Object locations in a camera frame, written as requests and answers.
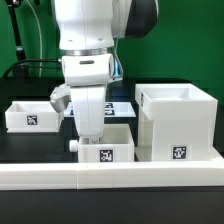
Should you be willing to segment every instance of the black cable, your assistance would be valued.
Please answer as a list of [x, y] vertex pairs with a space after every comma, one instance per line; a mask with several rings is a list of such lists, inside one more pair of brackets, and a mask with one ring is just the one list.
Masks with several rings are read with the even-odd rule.
[[10, 68], [8, 68], [4, 74], [2, 75], [3, 78], [7, 78], [8, 77], [8, 74], [12, 71], [13, 68], [17, 68], [17, 67], [20, 67], [21, 65], [22, 66], [27, 66], [27, 65], [24, 65], [24, 63], [30, 63], [30, 62], [33, 62], [33, 63], [38, 63], [38, 62], [46, 62], [46, 63], [59, 63], [58, 59], [25, 59], [25, 60], [21, 60], [21, 61], [18, 61], [16, 63], [14, 63]]
[[[15, 66], [11, 66], [10, 68], [8, 68], [4, 74], [3, 74], [3, 78], [7, 78], [8, 74], [14, 69], [14, 68], [19, 68], [21, 65], [15, 65]], [[56, 70], [61, 70], [61, 67], [47, 67], [47, 66], [34, 66], [34, 65], [23, 65], [23, 67], [25, 68], [43, 68], [43, 69], [56, 69]]]

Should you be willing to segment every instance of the wire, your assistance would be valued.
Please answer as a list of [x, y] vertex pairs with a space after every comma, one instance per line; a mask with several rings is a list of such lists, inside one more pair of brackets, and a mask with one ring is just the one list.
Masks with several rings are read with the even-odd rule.
[[[10, 67], [9, 69], [7, 69], [4, 74], [3, 74], [3, 77], [6, 78], [8, 77], [8, 74], [15, 68], [19, 68], [21, 67], [21, 65], [15, 65], [15, 66], [12, 66]], [[62, 68], [61, 67], [48, 67], [48, 66], [34, 66], [34, 65], [23, 65], [23, 67], [25, 68], [41, 68], [41, 69], [56, 69], [56, 70], [61, 70]]]
[[16, 63], [14, 63], [10, 68], [8, 68], [4, 74], [3, 74], [3, 78], [7, 78], [8, 77], [8, 74], [9, 72], [13, 69], [13, 68], [16, 68], [16, 67], [20, 67], [21, 65], [22, 66], [31, 66], [31, 65], [24, 65], [24, 63], [40, 63], [40, 62], [46, 62], [46, 63], [59, 63], [58, 59], [26, 59], [26, 60], [21, 60], [21, 61], [18, 61]]
[[[40, 38], [40, 59], [43, 59], [43, 38], [42, 38], [42, 31], [41, 31], [41, 26], [40, 26], [40, 21], [39, 21], [39, 18], [36, 14], [36, 11], [35, 9], [33, 8], [33, 6], [31, 5], [30, 1], [29, 0], [26, 0], [27, 4], [29, 5], [31, 11], [33, 12], [33, 15], [36, 19], [36, 22], [37, 22], [37, 27], [38, 27], [38, 32], [39, 32], [39, 38]], [[39, 77], [42, 76], [42, 62], [40, 62], [40, 71], [39, 71]]]
[[122, 68], [121, 62], [120, 62], [119, 57], [117, 55], [118, 42], [119, 42], [119, 38], [116, 38], [115, 39], [115, 47], [114, 47], [114, 56], [115, 56], [115, 59], [117, 60], [119, 68], [120, 68], [120, 72], [121, 72], [120, 77], [123, 77], [124, 76], [124, 70]]

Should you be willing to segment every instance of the large white box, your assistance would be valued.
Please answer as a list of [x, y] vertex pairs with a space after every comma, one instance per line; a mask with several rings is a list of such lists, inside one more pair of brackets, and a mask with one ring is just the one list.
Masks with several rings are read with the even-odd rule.
[[58, 132], [64, 119], [49, 102], [14, 101], [5, 112], [8, 132]]
[[79, 139], [81, 163], [134, 162], [134, 142], [128, 124], [105, 124], [99, 144]]
[[137, 84], [135, 97], [146, 161], [206, 161], [217, 154], [215, 98], [192, 84]]

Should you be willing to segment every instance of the white platform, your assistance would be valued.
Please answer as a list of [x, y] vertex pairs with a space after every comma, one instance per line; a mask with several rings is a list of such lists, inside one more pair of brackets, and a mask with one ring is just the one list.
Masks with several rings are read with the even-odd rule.
[[0, 190], [224, 186], [224, 161], [0, 165]]

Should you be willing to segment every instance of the sticker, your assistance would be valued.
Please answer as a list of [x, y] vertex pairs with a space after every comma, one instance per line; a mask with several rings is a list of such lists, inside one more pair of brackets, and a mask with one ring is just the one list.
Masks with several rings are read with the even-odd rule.
[[35, 115], [27, 116], [27, 125], [38, 125], [37, 116]]
[[100, 162], [109, 163], [114, 161], [114, 150], [113, 149], [103, 149], [99, 150]]
[[114, 105], [113, 103], [105, 103], [105, 109], [113, 109]]
[[141, 93], [141, 106], [143, 107], [143, 105], [144, 105], [144, 94]]
[[105, 116], [115, 116], [115, 111], [114, 110], [107, 110], [105, 109]]
[[188, 155], [188, 147], [186, 145], [172, 147], [172, 159], [173, 160], [186, 160], [187, 155]]

